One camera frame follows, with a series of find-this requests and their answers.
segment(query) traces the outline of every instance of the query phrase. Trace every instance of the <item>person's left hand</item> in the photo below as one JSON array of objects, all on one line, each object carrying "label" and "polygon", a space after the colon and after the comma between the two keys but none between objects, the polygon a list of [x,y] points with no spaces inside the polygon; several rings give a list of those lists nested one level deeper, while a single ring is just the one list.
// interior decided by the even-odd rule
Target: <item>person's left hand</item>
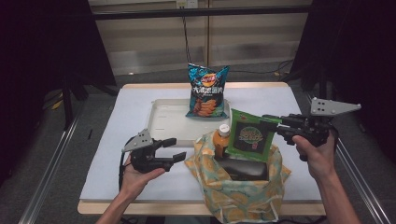
[{"label": "person's left hand", "polygon": [[134,169],[131,164],[131,154],[129,154],[125,167],[120,193],[133,201],[143,191],[147,183],[165,173],[163,168],[155,169],[149,173],[142,174]]}]

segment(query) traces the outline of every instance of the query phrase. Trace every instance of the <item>blue chip bag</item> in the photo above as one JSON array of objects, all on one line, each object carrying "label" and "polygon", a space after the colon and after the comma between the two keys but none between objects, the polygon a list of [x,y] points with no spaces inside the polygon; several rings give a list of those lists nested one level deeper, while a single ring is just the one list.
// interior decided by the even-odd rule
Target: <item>blue chip bag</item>
[{"label": "blue chip bag", "polygon": [[189,63],[191,98],[187,117],[228,117],[224,113],[223,93],[229,68],[229,66],[225,66],[215,72],[209,68]]}]

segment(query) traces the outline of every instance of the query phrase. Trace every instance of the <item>table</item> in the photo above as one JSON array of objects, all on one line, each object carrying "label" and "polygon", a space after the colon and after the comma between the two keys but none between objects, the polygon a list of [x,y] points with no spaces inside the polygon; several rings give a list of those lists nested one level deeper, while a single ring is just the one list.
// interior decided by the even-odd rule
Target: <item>table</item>
[{"label": "table", "polygon": [[[78,204],[81,214],[102,214],[117,194],[120,150],[130,137],[146,128],[150,102],[159,98],[190,98],[190,90],[190,83],[129,84],[122,88],[81,192]],[[228,82],[224,98],[230,101],[231,107],[256,115],[300,113],[290,87],[282,82]],[[283,137],[276,135],[273,143],[279,146],[284,165],[292,170],[285,183],[280,215],[325,215],[318,188],[308,173],[306,163],[298,159],[295,148],[288,146]],[[166,152],[159,149],[157,157],[171,156],[179,151],[187,151],[189,157],[193,148],[169,147]],[[169,173],[150,181],[125,214],[211,216],[198,182],[183,162],[176,163]]]}]

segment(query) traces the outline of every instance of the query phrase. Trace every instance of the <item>juice bottle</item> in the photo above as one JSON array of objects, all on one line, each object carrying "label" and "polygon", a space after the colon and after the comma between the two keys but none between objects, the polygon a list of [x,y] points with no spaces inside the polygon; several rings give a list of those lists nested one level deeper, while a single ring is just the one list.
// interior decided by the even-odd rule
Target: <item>juice bottle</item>
[{"label": "juice bottle", "polygon": [[230,126],[228,126],[227,124],[221,124],[219,128],[213,133],[213,145],[216,149],[216,157],[223,157],[224,150],[228,146],[229,137]]}]

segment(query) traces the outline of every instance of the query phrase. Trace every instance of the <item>chips logo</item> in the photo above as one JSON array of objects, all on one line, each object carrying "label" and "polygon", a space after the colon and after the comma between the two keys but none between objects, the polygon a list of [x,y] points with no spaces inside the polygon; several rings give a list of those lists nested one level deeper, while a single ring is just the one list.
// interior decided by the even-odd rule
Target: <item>chips logo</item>
[{"label": "chips logo", "polygon": [[205,87],[211,87],[215,84],[216,81],[216,74],[206,74],[201,78],[201,82]]},{"label": "chips logo", "polygon": [[262,140],[262,133],[254,127],[246,127],[241,130],[239,140],[245,141],[249,144],[256,144]]}]

